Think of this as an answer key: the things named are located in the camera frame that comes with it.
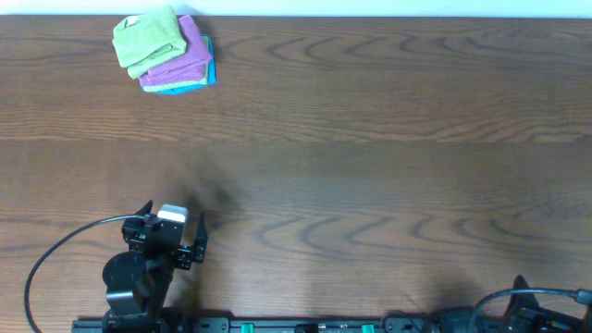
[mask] wooden table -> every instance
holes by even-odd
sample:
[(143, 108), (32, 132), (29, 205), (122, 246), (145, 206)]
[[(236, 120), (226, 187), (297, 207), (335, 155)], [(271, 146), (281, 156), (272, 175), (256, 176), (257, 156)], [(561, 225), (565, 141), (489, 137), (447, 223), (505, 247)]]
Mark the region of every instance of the wooden table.
[[(519, 273), (592, 287), (592, 21), (197, 18), (219, 83), (161, 96), (119, 67), (121, 19), (0, 18), (0, 331), (29, 331), (44, 251), (149, 199), (206, 212), (205, 263), (166, 302), (190, 314), (428, 313)], [(107, 309), (120, 226), (41, 266), (43, 331)]]

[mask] green connector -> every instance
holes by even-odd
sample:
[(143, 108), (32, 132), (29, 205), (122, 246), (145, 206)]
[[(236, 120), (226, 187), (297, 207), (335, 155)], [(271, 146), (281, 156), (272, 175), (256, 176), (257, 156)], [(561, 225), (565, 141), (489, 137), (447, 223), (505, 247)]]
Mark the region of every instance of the green connector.
[(255, 331), (255, 325), (253, 325), (253, 324), (240, 325), (240, 333), (254, 333), (254, 331)]

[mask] folded towel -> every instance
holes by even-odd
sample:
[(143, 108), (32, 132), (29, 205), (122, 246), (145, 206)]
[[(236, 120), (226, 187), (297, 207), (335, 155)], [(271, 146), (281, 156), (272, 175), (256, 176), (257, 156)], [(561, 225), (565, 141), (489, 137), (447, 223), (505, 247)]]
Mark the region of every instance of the folded towel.
[[(209, 44), (210, 44), (209, 37), (202, 36), (202, 43), (209, 46)], [(143, 90), (145, 92), (149, 92), (149, 93), (162, 91), (162, 90), (168, 90), (168, 89), (175, 89), (175, 88), (180, 88), (180, 87), (186, 87), (186, 86), (195, 85), (195, 84), (207, 84), (208, 70), (209, 70), (209, 68), (207, 65), (200, 65), (200, 66), (194, 68), (195, 73), (192, 74), (196, 79), (191, 79), (191, 78), (184, 79), (185, 76), (183, 76), (183, 78), (179, 81), (172, 81), (170, 83), (165, 83), (165, 84), (151, 84), (151, 83), (144, 84), (145, 81), (142, 81), (142, 80), (140, 81), (140, 84), (142, 85)]]
[(152, 93), (175, 95), (175, 94), (182, 94), (182, 93), (190, 92), (190, 91), (197, 90), (197, 89), (202, 89), (204, 87), (216, 84), (216, 82), (217, 82), (216, 60), (215, 60), (216, 55), (214, 55), (214, 44), (212, 43), (212, 38), (209, 36), (208, 36), (208, 49), (212, 53), (212, 61), (210, 61), (209, 64), (207, 65), (207, 83), (206, 84), (193, 84), (193, 85), (186, 86), (186, 87), (167, 89), (167, 90), (162, 90), (162, 91), (152, 92)]
[(181, 35), (187, 42), (185, 54), (149, 69), (140, 76), (142, 86), (202, 79), (204, 75), (202, 65), (212, 60), (212, 56), (207, 51), (207, 42), (202, 40), (202, 33), (191, 16), (187, 15), (180, 18), (179, 26)]
[(181, 56), (187, 43), (179, 31), (177, 16), (170, 6), (158, 11), (127, 17), (113, 29), (113, 45), (119, 65), (137, 79), (148, 69)]

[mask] black cable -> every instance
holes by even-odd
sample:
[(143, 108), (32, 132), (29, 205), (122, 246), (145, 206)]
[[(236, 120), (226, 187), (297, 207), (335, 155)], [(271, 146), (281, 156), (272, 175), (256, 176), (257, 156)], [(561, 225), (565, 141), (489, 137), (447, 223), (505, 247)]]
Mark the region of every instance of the black cable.
[(33, 316), (31, 314), (31, 306), (29, 304), (29, 292), (31, 291), (31, 283), (33, 281), (33, 276), (35, 275), (35, 272), (37, 272), (37, 268), (39, 268), (41, 263), (45, 259), (47, 259), (49, 254), (51, 254), (53, 251), (55, 251), (60, 245), (62, 245), (67, 240), (71, 239), (72, 237), (76, 236), (77, 234), (81, 233), (82, 231), (86, 230), (87, 228), (100, 226), (105, 223), (118, 221), (118, 220), (126, 219), (126, 218), (144, 218), (144, 216), (141, 216), (141, 215), (114, 216), (114, 217), (109, 217), (106, 219), (94, 221), (90, 224), (87, 224), (84, 227), (81, 227), (81, 228), (78, 228), (78, 229), (72, 231), (69, 235), (67, 235), (61, 241), (57, 242), (54, 246), (52, 246), (51, 249), (47, 250), (47, 252), (41, 256), (41, 258), (39, 258), (39, 260), (37, 261), (37, 263), (35, 263), (35, 266), (31, 270), (31, 272), (29, 273), (29, 277), (27, 277), (27, 283), (25, 284), (25, 314), (27, 315), (27, 320), (29, 321), (29, 325), (31, 326), (33, 332), (42, 333), (41, 330), (35, 324), (35, 321), (33, 320)]
[(567, 296), (573, 299), (577, 299), (578, 292), (576, 290), (556, 290), (556, 289), (546, 289), (546, 288), (528, 288), (528, 289), (512, 289), (512, 290), (500, 290), (489, 294), (488, 296), (484, 297), (479, 301), (475, 307), (473, 308), (473, 312), (471, 313), (471, 317), (469, 319), (469, 323), (466, 326), (466, 333), (474, 333), (475, 329), (475, 321), (479, 316), (479, 312), (481, 309), (490, 301), (493, 301), (499, 297), (510, 296), (515, 294), (522, 294), (522, 293), (543, 293), (549, 295), (559, 295), (559, 296)]

